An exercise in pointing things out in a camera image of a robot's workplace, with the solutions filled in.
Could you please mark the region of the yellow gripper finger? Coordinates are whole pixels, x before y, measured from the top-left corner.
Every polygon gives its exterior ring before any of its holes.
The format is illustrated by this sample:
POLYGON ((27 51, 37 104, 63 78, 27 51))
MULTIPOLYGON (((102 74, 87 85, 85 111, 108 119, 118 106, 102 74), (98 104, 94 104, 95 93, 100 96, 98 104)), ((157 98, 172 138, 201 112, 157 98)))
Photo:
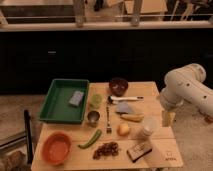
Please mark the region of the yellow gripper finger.
POLYGON ((176 113, 173 111, 163 111, 162 112, 162 126, 170 127, 174 121, 176 113))

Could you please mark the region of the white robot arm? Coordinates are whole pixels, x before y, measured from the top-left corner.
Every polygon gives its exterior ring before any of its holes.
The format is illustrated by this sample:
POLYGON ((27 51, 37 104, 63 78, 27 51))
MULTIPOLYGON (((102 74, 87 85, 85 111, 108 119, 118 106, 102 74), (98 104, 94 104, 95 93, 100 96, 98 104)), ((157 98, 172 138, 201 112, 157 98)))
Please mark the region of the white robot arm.
POLYGON ((185 101, 197 106, 207 122, 213 122, 213 89, 203 84, 205 79, 206 71, 197 63, 173 69, 165 75, 165 87, 158 96, 163 107, 163 127, 172 125, 174 110, 185 101))

